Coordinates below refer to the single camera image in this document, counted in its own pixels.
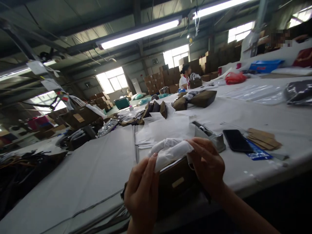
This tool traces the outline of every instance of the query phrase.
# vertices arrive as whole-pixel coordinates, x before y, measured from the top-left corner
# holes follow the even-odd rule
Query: window
[[[163,53],[165,64],[168,64],[169,68],[178,67],[179,60],[189,56],[189,45],[183,45],[181,47],[168,50]]]
[[[97,80],[105,93],[110,94],[117,90],[121,90],[122,88],[128,87],[128,83],[123,72],[123,68],[118,67],[97,75]]]
[[[288,28],[294,27],[298,24],[308,21],[311,18],[312,6],[309,6],[296,14],[292,15],[292,18],[289,21]]]
[[[230,29],[228,31],[228,40],[227,42],[230,43],[232,41],[240,41],[243,40],[250,31],[254,28],[255,21],[249,22],[247,24],[238,26],[236,28]]]
[[[56,93],[54,91],[45,93],[45,94],[41,94],[37,97],[31,98],[30,101],[31,103],[34,104],[41,104],[41,105],[51,105],[51,103],[54,101],[54,99],[56,98]],[[46,115],[48,113],[51,112],[51,109],[48,107],[37,107],[34,106],[42,115]],[[60,101],[59,104],[55,107],[55,111],[65,108],[66,105],[64,104],[63,101]]]

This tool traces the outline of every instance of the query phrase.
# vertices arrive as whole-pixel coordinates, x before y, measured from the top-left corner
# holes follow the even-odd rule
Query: label
[[[184,182],[184,178],[181,177],[180,179],[178,179],[176,182],[174,182],[174,183],[172,184],[172,187],[175,188],[175,187],[177,187],[178,185],[182,184],[183,182]]]
[[[76,120],[78,120],[80,123],[84,121],[83,117],[81,117],[80,114],[73,114]]]

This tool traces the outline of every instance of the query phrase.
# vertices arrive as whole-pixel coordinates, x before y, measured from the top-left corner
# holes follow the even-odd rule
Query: fluorescent light
[[[210,15],[210,14],[216,13],[218,11],[222,11],[222,10],[225,10],[225,9],[228,9],[228,8],[231,8],[231,7],[234,7],[234,6],[237,6],[239,4],[249,2],[249,1],[253,1],[253,0],[231,0],[231,1],[228,1],[228,2],[220,3],[218,5],[210,6],[208,8],[199,10],[197,12],[197,14],[195,12],[194,13],[195,16],[193,17],[193,19],[197,19],[198,17],[203,17],[203,16],[206,16],[206,15]]]
[[[56,61],[51,60],[51,61],[45,62],[44,65],[51,66],[52,64],[55,64],[55,63],[56,63]],[[8,72],[7,74],[1,75],[0,76],[0,81],[9,79],[9,78],[12,78],[12,77],[15,77],[15,76],[19,76],[19,75],[22,75],[22,74],[26,74],[28,72],[31,72],[31,69],[29,67],[27,67],[27,66],[23,66],[20,69],[16,69],[15,71]]]
[[[121,45],[130,41],[140,39],[142,37],[146,37],[155,33],[159,33],[159,32],[174,28],[178,26],[178,24],[179,24],[179,20],[174,20],[168,23],[164,23],[164,24],[152,27],[152,28],[148,28],[139,32],[126,35],[126,36],[122,36],[122,37],[113,39],[111,41],[101,43],[101,46],[103,49],[109,49],[117,45]]]

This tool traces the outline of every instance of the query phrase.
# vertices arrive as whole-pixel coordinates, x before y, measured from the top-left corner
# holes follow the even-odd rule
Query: red plastic bag
[[[225,81],[226,81],[227,85],[228,84],[233,85],[233,84],[243,83],[246,79],[247,79],[247,77],[243,75],[243,72],[240,72],[239,74],[234,73],[234,72],[230,72],[225,77]]]

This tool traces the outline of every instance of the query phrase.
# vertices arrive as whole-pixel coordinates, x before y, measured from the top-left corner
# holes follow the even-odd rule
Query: hand
[[[124,204],[131,214],[128,233],[152,233],[158,210],[159,173],[155,174],[157,154],[135,166],[124,193]]]
[[[189,156],[193,160],[199,181],[211,197],[217,199],[225,187],[223,182],[225,170],[223,159],[210,140],[194,137],[187,141],[194,148]]]

